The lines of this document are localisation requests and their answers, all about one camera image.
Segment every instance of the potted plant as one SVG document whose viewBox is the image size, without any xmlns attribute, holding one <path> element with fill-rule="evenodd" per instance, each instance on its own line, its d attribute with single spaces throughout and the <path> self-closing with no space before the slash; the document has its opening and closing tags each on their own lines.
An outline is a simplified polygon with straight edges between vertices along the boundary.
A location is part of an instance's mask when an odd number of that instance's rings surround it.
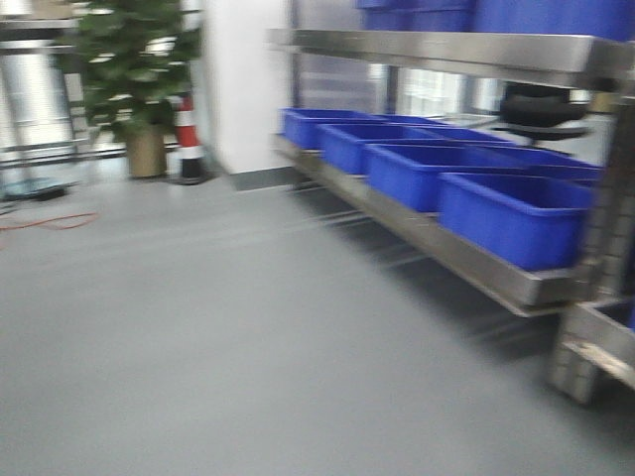
<svg viewBox="0 0 635 476">
<path fill-rule="evenodd" d="M 180 0 L 81 2 L 75 47 L 63 70 L 81 72 L 86 117 L 126 144 L 133 178 L 166 171 L 164 135 L 174 131 L 171 99 L 190 89 L 189 61 L 200 30 L 184 30 Z"/>
</svg>

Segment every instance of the window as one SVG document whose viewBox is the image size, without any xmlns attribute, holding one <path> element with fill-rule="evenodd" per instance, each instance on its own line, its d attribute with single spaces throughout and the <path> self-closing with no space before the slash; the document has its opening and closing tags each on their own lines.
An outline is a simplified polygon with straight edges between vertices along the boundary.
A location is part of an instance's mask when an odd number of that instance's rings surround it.
<svg viewBox="0 0 635 476">
<path fill-rule="evenodd" d="M 402 72 L 399 113 L 441 116 L 460 112 L 463 75 L 405 68 Z"/>
</svg>

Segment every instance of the wire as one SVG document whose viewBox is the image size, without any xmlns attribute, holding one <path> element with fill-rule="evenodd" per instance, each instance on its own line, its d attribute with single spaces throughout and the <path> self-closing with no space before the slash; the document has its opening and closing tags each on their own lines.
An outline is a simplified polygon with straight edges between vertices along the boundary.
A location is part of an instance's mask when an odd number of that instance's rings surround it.
<svg viewBox="0 0 635 476">
<path fill-rule="evenodd" d="M 78 223 L 73 223 L 72 225 L 56 225 L 57 222 L 74 220 L 77 218 L 85 218 Z M 65 215 L 65 216 L 57 216 L 55 218 L 46 218 L 44 220 L 36 220 L 36 221 L 27 221 L 27 222 L 14 222 L 12 224 L 4 225 L 0 222 L 0 233 L 7 231 L 15 231 L 15 230 L 24 230 L 26 228 L 33 227 L 41 227 L 47 228 L 49 230 L 71 230 L 73 228 L 79 228 L 80 226 L 85 226 L 89 223 L 92 223 L 97 218 L 99 218 L 99 213 L 78 213 L 75 215 Z M 0 244 L 0 250 L 4 249 L 5 246 Z"/>
</svg>

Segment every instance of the white wall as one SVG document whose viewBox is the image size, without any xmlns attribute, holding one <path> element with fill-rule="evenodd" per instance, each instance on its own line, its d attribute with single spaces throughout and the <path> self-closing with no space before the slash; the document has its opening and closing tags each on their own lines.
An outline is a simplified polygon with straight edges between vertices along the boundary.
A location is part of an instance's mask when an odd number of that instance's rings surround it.
<svg viewBox="0 0 635 476">
<path fill-rule="evenodd" d="M 268 29 L 286 27 L 285 0 L 206 1 L 212 140 L 231 174 L 288 165 L 273 153 L 271 135 L 291 101 L 289 58 L 267 44 Z"/>
</svg>

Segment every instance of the plant pot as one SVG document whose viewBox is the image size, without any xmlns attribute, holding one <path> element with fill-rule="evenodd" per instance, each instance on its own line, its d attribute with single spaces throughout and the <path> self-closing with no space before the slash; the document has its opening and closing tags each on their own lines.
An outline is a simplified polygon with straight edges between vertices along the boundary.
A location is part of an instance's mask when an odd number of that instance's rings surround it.
<svg viewBox="0 0 635 476">
<path fill-rule="evenodd" d="M 144 132 L 126 139 L 128 167 L 133 179 L 164 176 L 168 168 L 163 132 L 150 126 Z"/>
</svg>

